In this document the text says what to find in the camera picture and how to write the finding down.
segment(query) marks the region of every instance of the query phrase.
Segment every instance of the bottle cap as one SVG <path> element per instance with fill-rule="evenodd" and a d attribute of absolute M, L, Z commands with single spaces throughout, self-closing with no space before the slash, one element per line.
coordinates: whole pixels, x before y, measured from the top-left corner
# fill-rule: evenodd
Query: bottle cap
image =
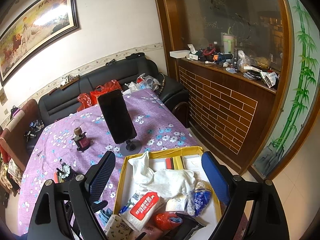
<path fill-rule="evenodd" d="M 82 130 L 81 130 L 80 127 L 75 128 L 73 131 L 74 131 L 74 133 L 75 133 L 76 136 L 82 134 Z"/>

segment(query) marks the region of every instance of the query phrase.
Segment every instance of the black leather sofa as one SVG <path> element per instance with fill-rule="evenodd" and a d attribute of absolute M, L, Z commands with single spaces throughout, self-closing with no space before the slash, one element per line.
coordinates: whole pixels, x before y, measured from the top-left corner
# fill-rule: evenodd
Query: black leather sofa
<path fill-rule="evenodd" d="M 163 79 L 165 79 L 164 88 L 159 98 L 183 125 L 187 126 L 188 91 L 176 80 L 161 75 L 158 72 L 156 64 L 144 56 L 134 59 L 123 59 L 111 65 L 100 67 L 80 76 L 79 81 L 71 84 L 64 90 L 57 89 L 51 94 L 43 95 L 38 102 L 42 121 L 47 126 L 57 119 L 75 113 L 80 106 L 77 97 L 81 93 L 89 94 L 97 86 L 104 85 L 112 79 L 118 80 L 123 90 L 126 90 L 127 86 L 125 83 L 136 82 L 138 76 L 143 73 L 155 77 L 161 84 Z"/>

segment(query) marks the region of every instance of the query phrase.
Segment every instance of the brick pattern panel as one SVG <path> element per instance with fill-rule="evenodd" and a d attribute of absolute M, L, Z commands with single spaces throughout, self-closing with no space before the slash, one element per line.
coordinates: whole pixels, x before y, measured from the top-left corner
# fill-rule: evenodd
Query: brick pattern panel
<path fill-rule="evenodd" d="M 190 115 L 235 154 L 250 128 L 257 101 L 179 67 L 180 81 L 190 94 Z"/>

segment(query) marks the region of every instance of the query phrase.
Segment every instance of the wallpaper border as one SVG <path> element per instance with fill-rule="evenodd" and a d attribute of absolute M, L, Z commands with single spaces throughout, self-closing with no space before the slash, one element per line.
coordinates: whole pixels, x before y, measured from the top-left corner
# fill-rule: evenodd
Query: wallpaper border
<path fill-rule="evenodd" d="M 25 100 L 19 107 L 21 108 L 22 106 L 24 106 L 24 104 L 26 102 L 28 102 L 28 100 L 34 98 L 37 102 L 39 101 L 39 99 L 49 93 L 52 89 L 58 87 L 60 85 L 60 83 L 62 82 L 62 77 L 66 76 L 68 74 L 73 74 L 73 75 L 84 75 L 86 73 L 89 73 L 97 68 L 103 67 L 105 66 L 105 64 L 113 59 L 115 60 L 121 60 L 124 59 L 126 56 L 132 54 L 132 53 L 137 53 L 137 52 L 148 52 L 148 51 L 152 51 L 152 50 L 157 50 L 157 49 L 163 49 L 163 44 L 162 42 L 160 43 L 154 43 L 154 44 L 148 44 L 145 46 L 141 46 L 141 47 L 135 47 L 132 49 L 127 49 L 127 50 L 123 50 L 120 52 L 116 52 L 107 56 L 104 56 L 102 58 L 93 60 L 87 64 L 84 64 L 80 67 L 77 67 L 73 70 L 71 70 L 68 73 L 63 74 L 62 76 L 60 76 L 59 78 L 53 80 L 52 82 L 50 82 L 49 84 L 47 84 L 46 86 L 44 86 L 43 88 L 41 88 L 40 90 L 38 90 L 36 93 L 34 93 L 32 96 L 30 96 L 27 100 Z M 10 115 L 4 119 L 4 121 L 1 123 L 1 127 L 4 128 L 7 123 L 10 121 Z"/>

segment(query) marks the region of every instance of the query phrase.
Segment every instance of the red plastic bag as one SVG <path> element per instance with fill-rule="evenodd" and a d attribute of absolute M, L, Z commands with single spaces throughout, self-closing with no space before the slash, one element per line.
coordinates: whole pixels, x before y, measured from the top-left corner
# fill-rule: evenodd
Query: red plastic bag
<path fill-rule="evenodd" d="M 82 111 L 90 106 L 92 106 L 91 98 L 87 93 L 82 93 L 78 96 L 78 101 L 81 103 L 81 106 L 77 109 L 77 112 Z"/>
<path fill-rule="evenodd" d="M 98 86 L 94 91 L 90 92 L 90 96 L 92 98 L 92 105 L 96 105 L 98 103 L 98 96 L 101 96 L 105 93 L 108 93 L 110 91 L 116 90 L 116 89 L 122 89 L 119 82 L 115 79 L 105 83 L 103 86 Z"/>
<path fill-rule="evenodd" d="M 157 214 L 153 217 L 153 220 L 156 227 L 162 231 L 175 229 L 183 222 L 182 218 L 171 212 Z"/>

